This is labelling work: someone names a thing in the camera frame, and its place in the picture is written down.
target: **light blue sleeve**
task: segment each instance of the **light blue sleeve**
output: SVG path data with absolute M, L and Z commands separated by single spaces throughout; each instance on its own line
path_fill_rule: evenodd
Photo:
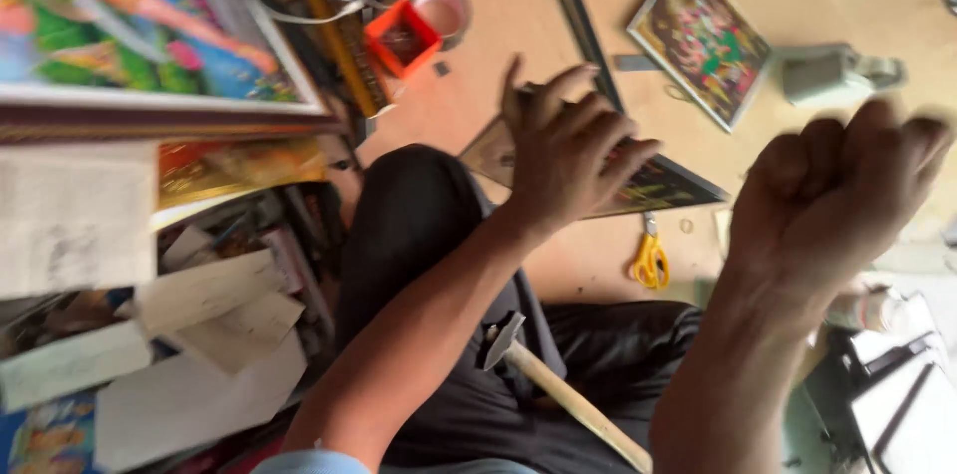
M 251 474 L 370 474 L 353 456 L 328 450 L 301 450 L 272 456 Z

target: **scissors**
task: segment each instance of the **scissors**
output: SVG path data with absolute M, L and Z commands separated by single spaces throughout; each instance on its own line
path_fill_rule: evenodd
M 641 237 L 638 247 L 638 257 L 632 264 L 632 276 L 641 285 L 649 289 L 661 289 L 668 285 L 671 272 L 668 269 L 668 258 L 664 255 L 661 242 L 657 235 L 657 224 L 654 223 L 654 214 L 645 212 L 645 234 Z

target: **religious painting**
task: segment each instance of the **religious painting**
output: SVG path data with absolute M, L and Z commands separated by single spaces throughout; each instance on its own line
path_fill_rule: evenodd
M 256 0 L 0 0 L 0 101 L 48 99 L 322 113 Z
M 460 160 L 475 173 L 511 187 L 515 144 L 505 121 L 498 117 L 486 126 L 461 153 Z M 658 154 L 587 218 L 705 205 L 724 201 L 726 197 L 719 187 Z
M 768 42 L 727 0 L 648 0 L 628 32 L 728 132 L 770 67 Z

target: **hammer head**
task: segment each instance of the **hammer head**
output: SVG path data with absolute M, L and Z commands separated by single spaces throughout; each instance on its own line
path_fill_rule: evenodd
M 483 370 L 491 370 L 505 356 L 505 352 L 515 341 L 515 336 L 519 334 L 519 328 L 524 321 L 524 315 L 518 311 L 512 311 L 501 327 L 494 324 L 489 326 L 485 332 L 485 359 L 481 361 Z

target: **workbench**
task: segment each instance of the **workbench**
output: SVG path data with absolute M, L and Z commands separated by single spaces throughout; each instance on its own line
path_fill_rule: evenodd
M 371 162 L 400 146 L 420 142 L 458 154 L 496 115 L 501 74 L 512 52 L 526 58 L 523 77 L 542 82 L 581 62 L 556 0 L 471 0 L 474 19 L 461 46 L 439 53 L 451 69 L 439 77 L 428 66 L 408 83 L 397 106 L 359 150 Z M 639 53 L 625 31 L 644 0 L 584 0 L 606 57 Z M 869 55 L 906 61 L 910 83 L 901 94 L 909 109 L 925 104 L 957 106 L 957 18 L 940 0 L 731 0 L 772 46 L 849 42 Z M 748 167 L 776 134 L 805 125 L 816 112 L 789 105 L 772 74 L 731 134 L 695 104 L 669 97 L 664 73 L 614 72 L 618 91 L 643 137 L 664 141 L 663 153 L 732 195 Z M 507 191 L 483 181 L 493 200 Z M 914 222 L 909 239 L 939 239 L 957 207 L 957 155 Z M 545 301 L 691 300 L 695 278 L 713 277 L 722 265 L 714 211 L 722 206 L 663 211 L 657 215 L 671 261 L 672 287 L 649 292 L 626 278 L 642 222 L 626 215 L 577 222 L 552 238 L 525 263 Z

